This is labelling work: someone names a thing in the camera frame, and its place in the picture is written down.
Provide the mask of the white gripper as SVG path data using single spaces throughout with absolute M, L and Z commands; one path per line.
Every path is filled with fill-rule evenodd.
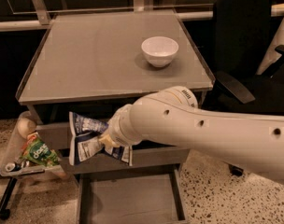
M 125 105 L 119 108 L 109 121 L 108 133 L 98 137 L 101 144 L 106 147 L 129 147 L 138 145 L 142 137 L 132 127 L 130 111 L 132 105 Z

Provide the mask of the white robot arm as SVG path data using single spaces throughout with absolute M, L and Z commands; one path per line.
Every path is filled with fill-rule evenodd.
M 182 86 L 143 96 L 118 109 L 98 140 L 187 147 L 284 185 L 284 116 L 205 111 L 193 101 Z

